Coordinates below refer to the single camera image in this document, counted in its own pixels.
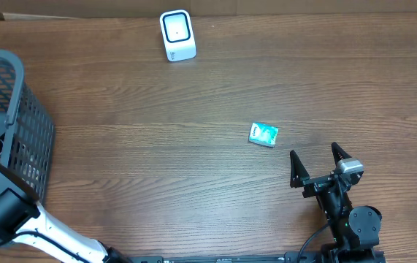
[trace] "small package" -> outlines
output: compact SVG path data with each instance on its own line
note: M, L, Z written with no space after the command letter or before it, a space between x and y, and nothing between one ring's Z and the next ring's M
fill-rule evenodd
M258 145L274 147L278 128L262 123L252 123L249 134L249 142Z

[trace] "basket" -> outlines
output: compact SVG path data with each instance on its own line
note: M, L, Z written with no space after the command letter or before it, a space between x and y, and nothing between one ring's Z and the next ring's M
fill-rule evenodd
M44 203L56 128L24 77L21 60L0 50L0 164L26 181Z

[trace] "cable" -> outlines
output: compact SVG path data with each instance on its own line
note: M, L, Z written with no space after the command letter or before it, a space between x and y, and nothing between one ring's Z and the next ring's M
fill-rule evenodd
M340 179L341 176L338 175L337 178L335 178L335 183L338 186L338 192L340 194L340 212L338 213L338 216L341 216L341 214L343 213L343 210L345 208L345 199L343 197L343 190L341 189L341 185L340 185ZM331 226L332 224L334 224L336 221L338 221L339 218L336 218L335 220L330 220L328 221L323 227L321 227L319 230L317 230L315 233L313 233L304 243L304 245L302 245L301 250L299 251L299 254L297 254L297 263L300 263L301 261L301 257L302 254L304 253L305 248L309 245L310 241L312 241L314 238L316 238L320 233L322 233L322 231L324 231L327 227Z
M51 245L54 245L56 248L60 249L61 251L63 251L65 254L71 256L72 258L81 261L83 263L89 263L88 260L82 258L81 256L78 256L77 254L74 254L70 251L68 251L65 247L63 247L61 244L57 243L56 241L50 239L49 237L46 237L45 235L39 233L39 232L35 232L35 231L25 231L25 232L21 232L21 233L17 233L15 235L12 236L11 240L3 240L0 242L0 247L9 243L10 241L14 240L17 237L20 237L22 235L32 235L35 237L41 237L43 240L49 242Z

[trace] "black cable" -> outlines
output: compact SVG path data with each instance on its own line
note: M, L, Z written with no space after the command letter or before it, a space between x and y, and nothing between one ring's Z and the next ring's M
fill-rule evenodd
M35 231L25 231L25 232L21 232L21 233L17 233L15 235L12 236L11 240L4 240L0 242L0 247L9 243L10 241L14 240L17 237L20 237L22 235L33 235L35 237L41 237L43 240L49 242L51 245L54 245L56 248L60 249L61 251L63 251L65 254L71 256L72 258L81 261L83 263L89 263L88 260L82 258L81 256L78 256L77 254L74 254L70 251L68 251L65 247L63 247L61 244L57 243L56 241L50 239L49 237L46 237L45 235L39 233L39 232L35 232Z
M335 183L337 184L338 192L340 194L340 212L338 213L338 216L341 216L341 214L343 213L343 210L345 208L345 199L343 197L344 194L343 194L343 190L341 189L340 179L342 179L342 178L339 175L338 175L337 178L335 178ZM339 217L336 218L333 221L332 220L328 221L323 227L321 227L319 230L317 230L315 233L313 233L304 242L304 245L302 245L301 250L299 251L299 254L297 254L297 263L300 263L302 254L304 253L305 248L309 245L310 241L312 241L314 238L316 238L320 233L322 233L322 231L324 231L327 227L329 227L332 224L334 224L337 220L339 220Z

